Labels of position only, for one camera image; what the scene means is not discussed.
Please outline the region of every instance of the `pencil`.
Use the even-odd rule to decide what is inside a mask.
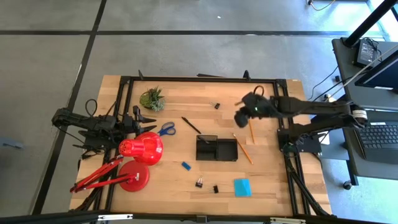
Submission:
[[[253,143],[256,144],[256,140],[254,139],[253,127],[251,126],[251,120],[249,120],[249,126],[250,126],[251,137],[253,138]]]
[[[236,137],[236,135],[235,135],[234,133],[232,133],[232,134],[234,135],[234,137],[235,137],[236,141],[238,142],[238,144],[241,146],[241,148],[242,148],[244,154],[245,154],[246,157],[249,159],[250,163],[251,163],[252,165],[254,165],[254,163],[253,163],[253,161],[251,160],[251,158],[250,158],[248,152],[246,152],[246,150],[243,148],[242,144],[239,142],[239,140],[238,140],[238,138]]]

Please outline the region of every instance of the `potted succulent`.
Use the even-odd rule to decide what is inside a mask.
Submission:
[[[139,102],[142,106],[147,109],[160,111],[164,108],[164,100],[161,100],[164,96],[160,95],[162,89],[151,88],[141,95]]]

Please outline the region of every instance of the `gray floor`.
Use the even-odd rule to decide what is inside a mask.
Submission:
[[[327,2],[317,1],[318,7]],[[0,1],[0,29],[92,28],[99,0]],[[353,30],[370,13],[366,3],[336,2],[315,12],[305,1],[113,0],[101,30]],[[103,75],[296,78],[311,95],[336,67],[331,37],[278,36],[97,36],[74,111],[96,98]],[[0,147],[0,216],[29,213],[56,134],[50,119],[66,105],[87,36],[0,36],[0,136],[25,144]],[[315,94],[331,86],[327,80]],[[80,151],[69,137],[52,181],[44,212],[68,209]],[[398,182],[359,178],[350,191],[343,161],[323,161],[333,213],[339,217],[397,223]]]

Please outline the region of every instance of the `black keyboard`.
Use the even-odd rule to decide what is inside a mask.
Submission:
[[[366,160],[398,163],[398,122],[371,123],[356,135]]]

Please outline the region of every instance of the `wooden table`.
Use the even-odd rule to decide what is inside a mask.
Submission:
[[[120,76],[106,75],[98,95],[97,114],[105,114],[116,99]],[[302,83],[287,80],[289,96],[304,100]],[[249,126],[239,128],[233,116],[238,106],[235,102],[250,91],[256,83],[211,83],[211,82],[134,82],[129,113],[132,106],[139,105],[139,97],[147,89],[159,86],[165,96],[165,109],[160,112],[147,110],[139,105],[143,116],[154,118],[157,127],[169,121],[175,123],[174,136],[162,136],[164,154],[160,162],[150,166],[150,179],[147,186],[138,192],[124,191],[116,185],[111,206],[112,212],[125,213],[168,213],[168,214],[207,214],[207,215],[292,215],[289,188],[283,155],[279,151],[276,130],[278,120],[252,120],[256,144],[253,143]],[[265,96],[274,94],[271,84],[262,84]],[[210,102],[221,103],[218,110]],[[182,119],[189,119],[203,134],[214,134],[219,138],[233,138],[234,132],[251,156],[250,164],[238,146],[236,162],[196,161],[197,133]],[[300,115],[295,123],[309,123],[309,117]],[[82,161],[77,180],[80,180],[102,163],[101,156]],[[124,163],[132,158],[124,158]],[[301,153],[305,183],[317,202],[331,213],[329,199],[319,161],[311,154]],[[187,162],[192,169],[187,171],[181,163]],[[195,187],[195,182],[203,176],[203,188]],[[250,180],[252,197],[234,196],[234,179]],[[217,185],[219,193],[213,192]],[[299,189],[295,188],[298,207],[302,211]],[[79,206],[89,195],[85,190],[73,194],[70,208]],[[104,206],[105,194],[101,199]]]

